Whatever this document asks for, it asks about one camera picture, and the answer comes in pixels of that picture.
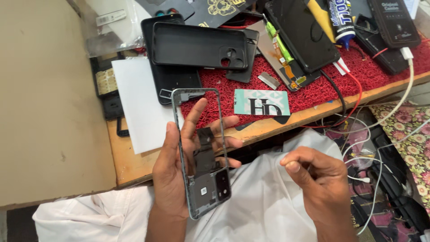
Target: wooden desk edge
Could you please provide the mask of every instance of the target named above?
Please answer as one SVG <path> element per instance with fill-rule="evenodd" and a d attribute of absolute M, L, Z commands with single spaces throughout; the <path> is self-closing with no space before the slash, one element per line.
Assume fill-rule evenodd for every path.
<path fill-rule="evenodd" d="M 430 71 L 415 76 L 414 85 L 423 84 L 430 81 Z M 361 103 L 402 91 L 406 88 L 409 79 L 397 81 L 386 86 L 363 92 Z M 358 99 L 358 94 L 345 98 L 347 108 L 354 106 Z M 272 118 L 254 122 L 245 129 L 237 131 L 229 128 L 225 131 L 226 136 L 244 140 L 244 145 L 249 145 L 257 141 L 269 138 L 282 132 L 291 130 L 301 125 L 330 116 L 342 110 L 340 100 L 333 103 L 323 103 L 314 107 L 293 113 L 286 124 L 280 124 Z M 135 155 L 129 137 L 120 138 L 117 136 L 116 120 L 107 121 L 109 139 L 111 141 L 112 155 L 117 173 L 117 189 L 130 187 L 152 179 L 152 167 L 158 157 L 160 149 L 151 150 Z M 125 119 L 122 119 L 122 129 L 127 129 Z"/>

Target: white shirt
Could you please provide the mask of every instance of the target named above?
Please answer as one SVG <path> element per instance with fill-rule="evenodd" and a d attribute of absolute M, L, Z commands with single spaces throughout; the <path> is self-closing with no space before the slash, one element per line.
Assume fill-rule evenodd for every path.
<path fill-rule="evenodd" d="M 288 151 L 307 146 L 341 159 L 338 146 L 306 129 L 282 149 L 257 157 L 230 172 L 230 200 L 197 221 L 188 220 L 185 241 L 316 242 L 316 229 L 303 192 L 279 165 Z M 33 219 L 39 241 L 144 241 L 154 200 L 151 186 L 45 203 Z"/>

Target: beige wall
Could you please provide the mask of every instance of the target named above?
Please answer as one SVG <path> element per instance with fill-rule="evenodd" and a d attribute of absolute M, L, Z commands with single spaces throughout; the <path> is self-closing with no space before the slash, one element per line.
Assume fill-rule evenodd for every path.
<path fill-rule="evenodd" d="M 106 122 L 65 0 L 0 6 L 0 207 L 111 189 Z"/>

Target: red mat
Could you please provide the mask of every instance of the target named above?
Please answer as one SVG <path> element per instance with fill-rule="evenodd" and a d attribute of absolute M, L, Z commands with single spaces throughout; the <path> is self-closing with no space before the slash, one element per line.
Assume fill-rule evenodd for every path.
<path fill-rule="evenodd" d="M 358 47 L 358 45 L 353 41 L 351 42 L 351 45 Z M 351 73 L 361 83 L 363 91 L 383 87 L 390 83 L 409 78 L 409 70 L 405 70 L 396 76 L 387 75 L 371 59 L 370 56 L 366 55 L 366 53 L 366 60 L 362 61 L 360 53 L 352 48 L 349 51 L 346 51 L 345 49 L 339 49 L 339 51 L 341 53 L 342 59 L 348 66 Z M 411 51 L 414 55 L 413 61 L 415 75 L 430 71 L 429 43 L 422 43 L 420 46 L 413 48 Z M 341 76 L 334 65 L 330 64 L 324 67 L 323 70 L 333 79 L 344 97 L 352 96 L 359 92 L 354 80 L 348 75 Z M 226 117 L 235 115 L 233 108 L 235 89 L 272 90 L 257 78 L 264 71 L 273 77 L 277 77 L 279 81 L 281 80 L 266 61 L 266 59 L 262 56 L 255 58 L 254 65 L 252 67 L 251 81 L 247 84 L 228 80 L 225 78 L 226 71 L 223 70 L 201 69 L 199 74 L 204 88 L 216 88 L 219 90 L 222 115 L 223 117 Z M 314 107 L 316 105 L 338 98 L 337 93 L 324 76 L 321 76 L 313 83 L 301 88 L 296 92 L 289 91 L 283 82 L 280 81 L 280 83 L 281 85 L 276 90 L 288 92 L 288 101 L 291 113 Z M 205 98 L 209 100 L 209 103 L 205 111 L 200 116 L 197 128 L 204 127 L 205 125 L 219 118 L 215 95 L 206 94 Z M 184 117 L 188 115 L 195 102 L 196 100 L 182 104 L 181 111 Z M 238 116 L 240 118 L 238 126 L 252 121 L 273 117 L 268 115 Z"/>

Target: flower pattern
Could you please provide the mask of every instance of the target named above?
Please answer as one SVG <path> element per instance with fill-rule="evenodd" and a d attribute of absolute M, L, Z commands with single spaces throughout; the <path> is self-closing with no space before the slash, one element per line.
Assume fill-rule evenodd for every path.
<path fill-rule="evenodd" d="M 397 122 L 397 123 L 394 124 L 394 128 L 397 129 L 397 130 L 400 130 L 400 131 L 405 130 L 405 126 L 403 124 L 399 123 L 399 122 Z"/>
<path fill-rule="evenodd" d="M 370 110 L 381 120 L 393 110 L 394 106 L 375 105 Z M 385 133 L 392 142 L 404 138 L 430 118 L 430 108 L 401 106 L 397 112 L 385 120 Z M 430 216 L 430 123 L 406 140 L 394 145 L 412 172 L 421 200 Z"/>

